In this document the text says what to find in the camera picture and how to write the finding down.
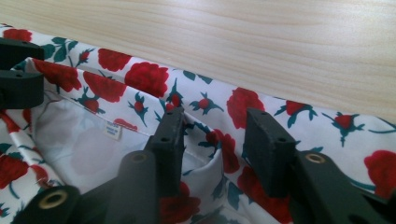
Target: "clothing label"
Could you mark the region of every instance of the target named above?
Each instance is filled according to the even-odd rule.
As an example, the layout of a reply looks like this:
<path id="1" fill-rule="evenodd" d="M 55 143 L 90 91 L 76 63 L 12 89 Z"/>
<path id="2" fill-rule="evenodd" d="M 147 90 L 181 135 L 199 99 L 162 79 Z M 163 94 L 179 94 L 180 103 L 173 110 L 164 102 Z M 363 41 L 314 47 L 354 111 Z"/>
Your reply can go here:
<path id="1" fill-rule="evenodd" d="M 105 135 L 113 138 L 114 140 L 120 140 L 121 126 L 110 121 L 107 121 L 104 129 Z"/>

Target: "floral fabric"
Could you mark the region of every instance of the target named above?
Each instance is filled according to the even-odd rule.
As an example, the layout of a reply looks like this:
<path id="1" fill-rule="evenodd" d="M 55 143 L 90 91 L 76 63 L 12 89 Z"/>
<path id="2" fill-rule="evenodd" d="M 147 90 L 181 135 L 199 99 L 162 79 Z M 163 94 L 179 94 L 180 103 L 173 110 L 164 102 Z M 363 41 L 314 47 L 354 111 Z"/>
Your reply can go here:
<path id="1" fill-rule="evenodd" d="M 45 49 L 15 69 L 45 76 L 45 102 L 0 112 L 0 223 L 41 190 L 86 192 L 114 177 L 164 112 L 186 112 L 181 194 L 161 199 L 162 223 L 289 223 L 289 199 L 272 199 L 243 151 L 248 107 L 265 110 L 298 150 L 331 157 L 352 184 L 388 198 L 396 188 L 396 125 L 283 100 L 135 56 L 0 25 L 5 38 Z M 106 125 L 120 135 L 107 136 Z"/>

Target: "wooden table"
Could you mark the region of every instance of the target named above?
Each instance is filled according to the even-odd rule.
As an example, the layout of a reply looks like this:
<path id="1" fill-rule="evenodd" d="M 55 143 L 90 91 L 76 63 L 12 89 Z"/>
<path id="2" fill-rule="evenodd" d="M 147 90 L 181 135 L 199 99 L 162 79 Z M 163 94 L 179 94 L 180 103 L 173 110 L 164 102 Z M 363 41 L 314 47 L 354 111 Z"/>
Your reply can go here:
<path id="1" fill-rule="evenodd" d="M 392 0 L 1 0 L 0 21 L 396 122 Z"/>

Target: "wooden surface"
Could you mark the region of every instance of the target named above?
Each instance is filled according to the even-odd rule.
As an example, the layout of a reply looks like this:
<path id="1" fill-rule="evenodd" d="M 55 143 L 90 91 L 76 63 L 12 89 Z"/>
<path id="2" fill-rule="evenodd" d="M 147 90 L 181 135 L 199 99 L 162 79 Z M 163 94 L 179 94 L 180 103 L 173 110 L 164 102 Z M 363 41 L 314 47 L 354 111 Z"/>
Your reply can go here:
<path id="1" fill-rule="evenodd" d="M 396 122 L 393 0 L 1 0 L 0 21 Z"/>

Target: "metal ring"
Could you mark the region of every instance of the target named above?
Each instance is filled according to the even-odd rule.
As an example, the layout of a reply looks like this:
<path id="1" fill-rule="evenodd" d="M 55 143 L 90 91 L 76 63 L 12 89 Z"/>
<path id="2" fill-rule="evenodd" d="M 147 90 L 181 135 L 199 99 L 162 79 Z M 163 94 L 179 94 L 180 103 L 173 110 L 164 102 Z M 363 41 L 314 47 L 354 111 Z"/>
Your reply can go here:
<path id="1" fill-rule="evenodd" d="M 306 159 L 314 163 L 324 163 L 326 160 L 318 154 L 310 153 L 305 155 Z"/>
<path id="2" fill-rule="evenodd" d="M 145 161 L 147 158 L 148 158 L 147 155 L 141 153 L 141 154 L 133 155 L 131 159 L 132 159 L 133 162 L 139 163 L 139 162 Z"/>
<path id="3" fill-rule="evenodd" d="M 59 199 L 56 201 L 52 201 L 50 198 L 55 196 L 59 196 Z M 67 192 L 62 189 L 58 189 L 56 191 L 53 191 L 49 195 L 46 195 L 46 197 L 44 197 L 40 201 L 40 203 L 38 203 L 38 206 L 42 209 L 50 209 L 64 203 L 66 199 L 67 199 Z"/>

